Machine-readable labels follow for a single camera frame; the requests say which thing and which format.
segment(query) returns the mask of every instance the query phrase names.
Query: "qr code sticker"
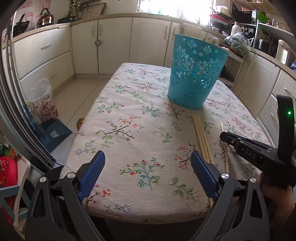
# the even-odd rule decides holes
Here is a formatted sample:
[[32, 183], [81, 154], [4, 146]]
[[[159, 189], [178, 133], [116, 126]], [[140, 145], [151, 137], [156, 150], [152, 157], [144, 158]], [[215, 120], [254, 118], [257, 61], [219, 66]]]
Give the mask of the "qr code sticker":
[[50, 133], [50, 135], [52, 136], [52, 138], [56, 138], [59, 136], [59, 134], [56, 131], [53, 131], [52, 133]]

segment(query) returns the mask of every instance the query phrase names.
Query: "plastic bag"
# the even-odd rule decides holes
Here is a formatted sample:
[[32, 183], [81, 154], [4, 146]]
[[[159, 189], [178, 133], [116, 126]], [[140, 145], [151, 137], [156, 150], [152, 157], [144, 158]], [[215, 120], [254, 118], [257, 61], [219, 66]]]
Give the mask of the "plastic bag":
[[42, 122], [57, 119], [59, 117], [59, 113], [52, 97], [52, 87], [49, 79], [44, 78], [39, 80], [31, 89], [29, 102], [32, 104], [33, 109], [37, 111]]
[[242, 56], [245, 56], [250, 52], [250, 41], [245, 38], [243, 33], [237, 32], [234, 35], [230, 35], [224, 39], [225, 43], [235, 52], [239, 53]]

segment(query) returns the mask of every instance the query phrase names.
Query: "red fabric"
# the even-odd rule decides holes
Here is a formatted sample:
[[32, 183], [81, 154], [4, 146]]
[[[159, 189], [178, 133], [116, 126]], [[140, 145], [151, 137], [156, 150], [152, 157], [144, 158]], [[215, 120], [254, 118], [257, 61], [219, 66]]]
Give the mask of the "red fabric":
[[[7, 156], [0, 157], [0, 186], [3, 188], [17, 185], [17, 163]], [[13, 208], [15, 197], [5, 198], [9, 207]], [[12, 218], [2, 208], [7, 220], [13, 224]]]

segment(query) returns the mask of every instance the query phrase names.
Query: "green plastic object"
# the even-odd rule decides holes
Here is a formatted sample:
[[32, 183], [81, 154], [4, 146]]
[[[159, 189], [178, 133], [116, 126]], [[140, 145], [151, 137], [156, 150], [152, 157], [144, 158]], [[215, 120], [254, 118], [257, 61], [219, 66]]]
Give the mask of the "green plastic object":
[[261, 23], [267, 23], [268, 18], [261, 12], [257, 12], [258, 19]]

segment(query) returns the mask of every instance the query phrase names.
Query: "teal trash bin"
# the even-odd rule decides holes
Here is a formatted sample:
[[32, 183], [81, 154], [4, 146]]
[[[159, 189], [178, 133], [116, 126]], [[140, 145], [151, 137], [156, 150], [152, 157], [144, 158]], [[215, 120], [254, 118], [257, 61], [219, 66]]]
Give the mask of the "teal trash bin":
[[228, 52], [216, 45], [175, 34], [169, 99], [187, 109], [200, 109], [227, 57]]

